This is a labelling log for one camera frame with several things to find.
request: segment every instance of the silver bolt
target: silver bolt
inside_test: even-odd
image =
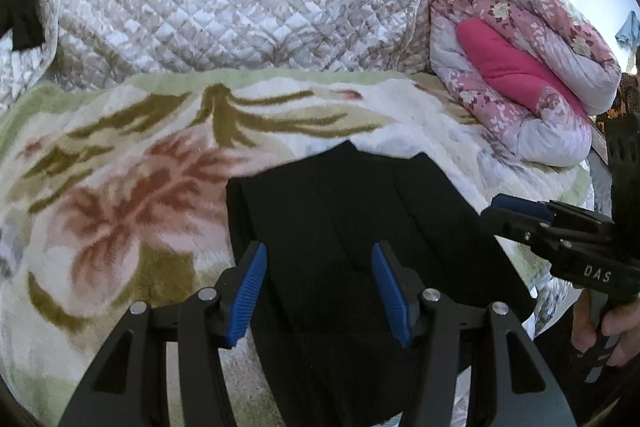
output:
[[[142,315],[144,312],[146,312],[146,303],[144,303],[143,301],[136,301],[131,305],[129,311],[134,315]]]
[[[507,313],[509,313],[509,307],[504,302],[494,302],[491,305],[491,308],[498,315],[506,315]]]
[[[429,302],[438,302],[440,300],[440,297],[442,297],[442,294],[434,288],[427,288],[424,292],[422,292],[422,297],[424,297],[424,300]]]
[[[218,296],[218,292],[216,292],[215,288],[211,286],[207,286],[198,292],[198,299],[201,301],[212,301]]]

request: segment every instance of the black trousers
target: black trousers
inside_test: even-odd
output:
[[[622,368],[605,367],[592,384],[566,381],[567,363],[575,352],[571,344],[574,314],[567,311],[549,330],[535,339],[556,380],[562,387],[578,427],[618,401],[597,427],[640,426],[640,358]]]
[[[362,153],[349,142],[229,181],[238,259],[268,249],[252,333],[288,426],[369,427],[406,406],[417,354],[390,334],[370,272],[375,243],[461,304],[534,302],[495,238],[438,166]]]

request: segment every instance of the human hand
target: human hand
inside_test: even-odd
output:
[[[589,292],[582,290],[580,298],[574,304],[571,342],[583,353],[596,343],[596,330],[589,320],[590,306]],[[615,308],[604,316],[602,334],[610,337],[620,333],[620,341],[607,360],[607,365],[620,367],[640,353],[640,299]]]

